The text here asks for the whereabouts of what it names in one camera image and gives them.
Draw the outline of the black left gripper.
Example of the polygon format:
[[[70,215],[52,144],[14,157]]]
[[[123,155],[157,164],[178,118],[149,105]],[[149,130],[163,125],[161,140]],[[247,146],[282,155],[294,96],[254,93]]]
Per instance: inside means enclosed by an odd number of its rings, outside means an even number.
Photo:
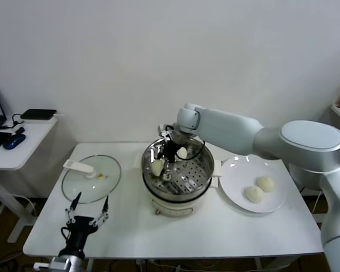
[[[101,227],[109,218],[108,215],[108,196],[100,215],[95,219],[87,216],[75,216],[75,209],[78,205],[82,193],[71,202],[69,208],[65,209],[67,222],[66,226],[61,228],[61,234],[66,241],[66,246],[59,252],[59,255],[84,255],[84,246],[89,235],[95,233],[98,227]]]

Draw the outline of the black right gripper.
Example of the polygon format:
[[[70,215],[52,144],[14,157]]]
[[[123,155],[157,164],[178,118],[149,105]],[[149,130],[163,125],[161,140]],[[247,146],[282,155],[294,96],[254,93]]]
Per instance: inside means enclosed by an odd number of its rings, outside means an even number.
[[[175,162],[177,151],[180,148],[181,145],[176,144],[171,139],[166,139],[163,146],[159,148],[156,159],[167,159],[164,161],[163,170],[161,171],[161,179],[163,181],[171,181],[173,163]]]

